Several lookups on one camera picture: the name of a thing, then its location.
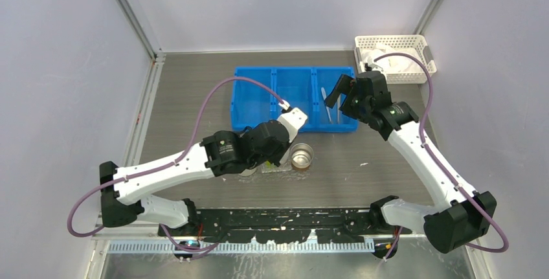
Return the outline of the blue three-compartment bin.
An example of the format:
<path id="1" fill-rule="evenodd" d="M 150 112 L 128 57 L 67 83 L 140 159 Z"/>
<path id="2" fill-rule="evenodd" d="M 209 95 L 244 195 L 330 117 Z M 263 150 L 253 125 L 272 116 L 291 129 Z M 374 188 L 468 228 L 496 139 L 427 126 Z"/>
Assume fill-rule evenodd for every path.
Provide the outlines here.
<path id="1" fill-rule="evenodd" d="M 330 108 L 333 123 L 328 122 L 320 88 L 329 94 L 341 74 L 354 76 L 352 67 L 237 67 L 235 76 L 246 77 L 264 84 L 298 107 L 308 116 L 301 132 L 351 133 L 357 130 L 358 121 L 341 113 L 337 123 L 337 103 Z M 278 100 L 266 90 L 249 82 L 233 83 L 230 117 L 236 131 L 247 126 L 274 120 L 281 114 Z"/>

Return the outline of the clear acrylic toothbrush holder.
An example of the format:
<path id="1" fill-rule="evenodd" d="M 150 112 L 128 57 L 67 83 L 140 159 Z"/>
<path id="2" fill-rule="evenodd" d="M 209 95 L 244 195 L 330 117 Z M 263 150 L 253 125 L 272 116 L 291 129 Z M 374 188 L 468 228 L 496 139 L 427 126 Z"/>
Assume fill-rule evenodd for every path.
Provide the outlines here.
<path id="1" fill-rule="evenodd" d="M 279 165 L 276 165 L 276 164 L 274 165 L 276 166 L 275 168 L 268 169 L 265 167 L 265 163 L 262 164 L 262 168 L 261 168 L 262 173 L 288 172 L 292 169 L 289 158 L 284 159 Z"/>

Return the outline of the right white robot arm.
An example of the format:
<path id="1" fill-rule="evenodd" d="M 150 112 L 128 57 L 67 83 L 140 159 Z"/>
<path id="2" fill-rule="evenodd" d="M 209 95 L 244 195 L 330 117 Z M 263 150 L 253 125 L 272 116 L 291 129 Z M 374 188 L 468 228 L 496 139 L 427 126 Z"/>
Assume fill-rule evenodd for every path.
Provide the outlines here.
<path id="1" fill-rule="evenodd" d="M 392 100 L 385 76 L 379 71 L 356 77 L 339 76 L 324 99 L 333 108 L 337 99 L 343 115 L 368 124 L 409 163 L 433 200 L 433 206 L 409 203 L 390 195 L 370 205 L 373 231 L 386 234 L 404 227 L 426 235 L 441 253 L 451 252 L 487 234 L 497 201 L 490 192 L 480 193 L 459 176 L 421 126 L 419 116 L 406 102 Z"/>

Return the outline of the white plastic basket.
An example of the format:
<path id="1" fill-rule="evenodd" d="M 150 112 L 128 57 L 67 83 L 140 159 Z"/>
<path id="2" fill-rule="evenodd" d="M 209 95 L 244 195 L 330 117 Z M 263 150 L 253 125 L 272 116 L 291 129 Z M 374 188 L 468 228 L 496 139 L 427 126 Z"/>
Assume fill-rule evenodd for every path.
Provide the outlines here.
<path id="1" fill-rule="evenodd" d="M 432 52 L 422 35 L 356 36 L 355 61 L 357 70 L 380 71 L 388 84 L 424 84 L 427 77 L 408 54 L 423 64 L 430 75 L 437 72 Z"/>

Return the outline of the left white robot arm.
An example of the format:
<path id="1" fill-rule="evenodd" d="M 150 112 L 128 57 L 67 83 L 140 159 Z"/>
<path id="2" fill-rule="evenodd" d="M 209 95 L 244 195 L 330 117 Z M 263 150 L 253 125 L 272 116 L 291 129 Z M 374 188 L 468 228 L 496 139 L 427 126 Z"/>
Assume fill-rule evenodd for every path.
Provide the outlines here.
<path id="1" fill-rule="evenodd" d="M 199 226 L 190 201 L 169 201 L 159 190 L 225 174 L 239 174 L 269 161 L 280 164 L 298 128 L 270 120 L 243 131 L 218 131 L 194 144 L 183 159 L 174 154 L 131 167 L 111 161 L 99 166 L 102 223 L 121 227 L 141 219 L 193 235 Z"/>

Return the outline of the steel cup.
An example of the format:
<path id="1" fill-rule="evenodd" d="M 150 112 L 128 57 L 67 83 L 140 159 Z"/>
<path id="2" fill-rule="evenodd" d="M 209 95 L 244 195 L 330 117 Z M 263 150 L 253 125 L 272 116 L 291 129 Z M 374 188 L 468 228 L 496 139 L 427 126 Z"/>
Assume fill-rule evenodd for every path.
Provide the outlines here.
<path id="1" fill-rule="evenodd" d="M 304 171 L 310 168 L 314 158 L 314 152 L 310 145 L 298 143 L 293 145 L 290 151 L 292 169 Z"/>

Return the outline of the white-inside mug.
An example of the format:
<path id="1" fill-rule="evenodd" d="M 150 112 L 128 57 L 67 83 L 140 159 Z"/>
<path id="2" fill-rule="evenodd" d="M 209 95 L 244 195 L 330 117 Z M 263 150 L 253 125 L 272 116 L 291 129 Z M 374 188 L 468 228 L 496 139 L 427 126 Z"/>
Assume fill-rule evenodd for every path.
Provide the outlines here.
<path id="1" fill-rule="evenodd" d="M 244 171 L 242 171 L 241 173 L 239 173 L 239 176 L 242 176 L 242 177 L 248 177 L 248 176 L 251 176 L 254 172 L 256 171 L 256 169 L 246 169 Z"/>

